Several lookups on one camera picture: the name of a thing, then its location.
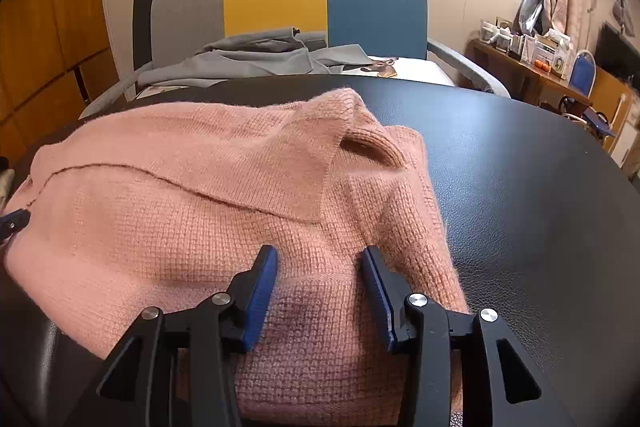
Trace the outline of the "pink knitted sweater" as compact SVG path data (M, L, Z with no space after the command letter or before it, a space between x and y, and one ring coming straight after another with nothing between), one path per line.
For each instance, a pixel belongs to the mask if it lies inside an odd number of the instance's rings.
M191 308L279 254L262 335L235 373L243 416L397 421L406 366L378 339L359 272L382 251L416 291L465 311L419 132L340 89L263 108L165 103L38 150L9 208L30 221L6 269L98 357L148 306Z

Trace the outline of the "wooden desk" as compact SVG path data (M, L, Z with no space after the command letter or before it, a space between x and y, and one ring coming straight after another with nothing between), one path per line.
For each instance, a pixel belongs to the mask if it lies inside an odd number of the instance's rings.
M518 62L508 54L482 43L480 39L472 39L466 45L465 54L498 78L514 100L548 109L555 114L569 113L574 116L574 120L584 119L588 108L601 113L615 135L606 136L600 142L608 153L613 152L634 94L626 84L602 68L597 68L596 81L590 95L583 95L565 86L551 72Z

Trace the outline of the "grey cloth on chair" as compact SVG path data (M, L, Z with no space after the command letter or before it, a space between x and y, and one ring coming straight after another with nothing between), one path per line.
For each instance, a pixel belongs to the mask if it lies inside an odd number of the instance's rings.
M359 44L329 46L323 31L289 27L206 44L180 63L142 72L138 85L206 88L245 78L341 74L372 64Z

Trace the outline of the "black monitor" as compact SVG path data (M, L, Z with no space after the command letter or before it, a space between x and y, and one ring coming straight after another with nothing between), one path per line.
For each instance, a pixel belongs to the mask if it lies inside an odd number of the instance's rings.
M605 72L640 90L639 51L609 23L600 28L594 59Z

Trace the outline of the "grey yellow blue chair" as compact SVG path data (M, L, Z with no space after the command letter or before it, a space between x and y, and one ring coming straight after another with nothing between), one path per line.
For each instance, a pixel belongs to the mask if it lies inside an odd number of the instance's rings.
M476 90L506 96L497 78L432 39L427 20L428 0L134 0L134 71L96 98L87 114L140 87L142 72L180 63L206 44L289 27L323 31L329 46L359 44L373 61L364 66L371 72L388 65L402 77L435 82L428 60L436 56Z

